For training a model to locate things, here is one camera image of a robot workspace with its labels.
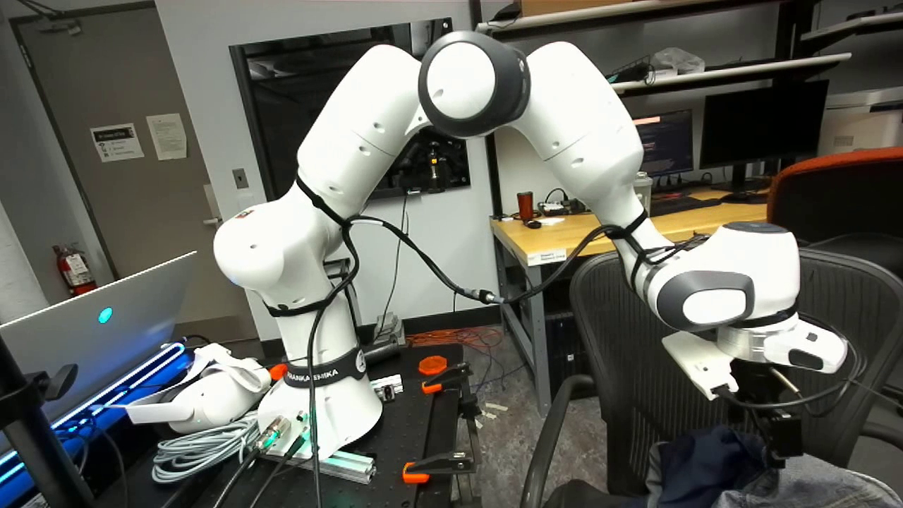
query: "blue cloth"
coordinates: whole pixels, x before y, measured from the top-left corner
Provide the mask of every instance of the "blue cloth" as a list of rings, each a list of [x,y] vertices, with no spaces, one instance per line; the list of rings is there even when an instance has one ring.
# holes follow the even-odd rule
[[[767,474],[764,447],[731,426],[681,436],[657,450],[659,508],[712,505],[723,491]]]

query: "table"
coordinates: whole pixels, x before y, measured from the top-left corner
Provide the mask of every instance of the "table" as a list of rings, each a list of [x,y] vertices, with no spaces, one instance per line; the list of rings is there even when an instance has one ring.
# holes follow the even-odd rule
[[[369,485],[359,485],[350,481],[322,478],[322,499],[325,505],[408,505],[408,508],[446,508],[452,505],[452,478],[431,478],[429,485],[412,488],[401,484],[401,467],[405,460],[421,460],[431,456],[446,456],[462,450],[458,443],[458,420],[459,420],[459,384],[446,384],[441,395],[421,392],[417,361],[424,357],[441,354],[448,365],[462,358],[459,345],[434,345],[434,348],[408,348],[401,357],[401,367],[396,361],[396,374],[403,378],[403,395],[384,408],[384,417],[377,426],[364,436],[359,443],[346,447],[346,453],[376,457],[376,474]],[[127,472],[129,484],[129,505],[133,508],[158,508],[158,505],[214,505],[216,495],[233,474],[233,460],[211,470],[209,474],[197,474],[177,485],[156,485],[149,481],[149,456],[137,460]],[[229,491],[222,508],[249,505],[273,464],[259,460],[249,470],[233,488]],[[106,488],[99,499],[105,505],[122,505],[122,488]],[[314,505],[314,478],[309,472],[281,470],[259,505]]]
[[[525,289],[538,289],[546,281],[546,271],[562,266],[569,257],[569,252],[583,240],[583,234],[589,234],[597,225],[596,214],[565,214],[554,220],[555,223],[542,228],[527,228],[520,220],[491,220],[500,292],[506,299]],[[764,204],[719,204],[652,217],[652,223],[672,242],[688,240],[692,234],[712,234],[723,223],[737,220],[764,220]],[[606,238],[596,238],[580,252],[580,257],[609,252],[614,252],[614,245]],[[562,306],[569,309],[566,289],[559,292],[555,306],[555,317],[562,317]],[[549,408],[554,399],[546,309],[549,306],[544,295],[530,297],[523,309],[501,306],[501,320],[532,371],[532,388],[542,412]]]

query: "floor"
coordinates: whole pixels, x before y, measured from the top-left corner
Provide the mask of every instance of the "floor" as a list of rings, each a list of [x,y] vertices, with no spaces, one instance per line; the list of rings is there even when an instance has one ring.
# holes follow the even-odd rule
[[[429,333],[427,338],[459,341],[470,365],[470,388],[480,395],[480,498],[484,508],[520,505],[527,460],[538,437],[542,412],[537,408],[527,371],[501,327],[466,327]],[[903,417],[889,405],[878,405],[874,420],[903,429]],[[575,402],[566,412],[546,488],[565,481],[587,481],[603,488],[603,423],[593,399]],[[861,441],[851,470],[867,472],[894,491],[903,491],[899,450]]]

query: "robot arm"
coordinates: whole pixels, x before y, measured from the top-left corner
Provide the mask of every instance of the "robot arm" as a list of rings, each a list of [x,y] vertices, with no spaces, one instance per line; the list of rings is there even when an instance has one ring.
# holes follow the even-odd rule
[[[261,297],[290,361],[288,382],[259,408],[259,426],[281,417],[288,436],[302,436],[309,388],[322,389],[314,399],[322,456],[377,420],[346,303],[322,261],[346,238],[346,220],[403,145],[429,125],[458,139],[520,130],[606,225],[637,299],[673,330],[719,330],[716,345],[665,341],[709,399],[719,388],[737,389],[724,371],[731,358],[822,374],[844,365],[837,337],[795,320],[798,252],[786,233],[737,223],[697,249],[673,249],[655,228],[631,190],[641,139],[580,51],[554,43],[520,58],[483,35],[448,35],[424,63],[397,49],[364,53],[300,146],[297,187],[226,220],[214,238],[222,273]]]
[[[554,43],[523,60],[480,35],[443,38],[424,58],[421,106],[452,137],[506,125],[530,141],[555,180],[606,225],[637,299],[686,330],[665,348],[709,399],[737,389],[734,358],[817,374],[844,365],[847,345],[795,317],[789,233],[729,223],[703,245],[678,249],[655,228],[631,190],[644,154],[635,125],[578,49]]]

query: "black chair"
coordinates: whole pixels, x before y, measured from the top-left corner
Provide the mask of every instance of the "black chair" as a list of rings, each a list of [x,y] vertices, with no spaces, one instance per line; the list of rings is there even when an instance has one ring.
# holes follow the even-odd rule
[[[618,257],[587,261],[572,282],[569,303],[587,350],[589,376],[572,376],[555,392],[527,470],[523,505],[544,503],[546,467],[566,416],[569,389],[593,384],[606,423],[606,498],[587,484],[562,485],[554,499],[578,498],[606,505],[618,498],[647,495],[649,447],[681,432],[729,423],[729,405],[705,402],[664,350],[664,327],[624,282]],[[885,268],[830,252],[800,252],[805,320],[832,321],[867,358],[861,384],[881,388],[903,350],[903,282]],[[837,384],[840,376],[795,376],[805,392]],[[861,436],[903,450],[894,429],[867,426],[874,405],[868,389],[851,384],[823,417],[805,417],[805,453],[847,467]]]
[[[903,146],[805,159],[767,190],[767,223],[798,242],[872,261],[903,281]],[[903,416],[903,388],[889,382]]]

